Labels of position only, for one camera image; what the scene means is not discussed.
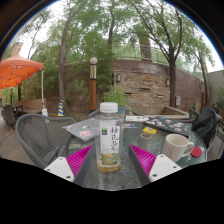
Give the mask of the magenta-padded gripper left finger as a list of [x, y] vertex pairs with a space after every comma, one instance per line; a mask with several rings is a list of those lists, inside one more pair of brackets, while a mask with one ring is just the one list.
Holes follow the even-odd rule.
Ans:
[[58, 157], [45, 171], [82, 186], [94, 153], [93, 146], [87, 146], [67, 158]]

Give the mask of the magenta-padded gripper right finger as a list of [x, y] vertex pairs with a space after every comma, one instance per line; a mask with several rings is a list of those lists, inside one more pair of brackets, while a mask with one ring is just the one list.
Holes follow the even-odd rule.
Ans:
[[143, 186], [181, 170], [164, 154], [154, 155], [134, 145], [129, 145], [129, 156]]

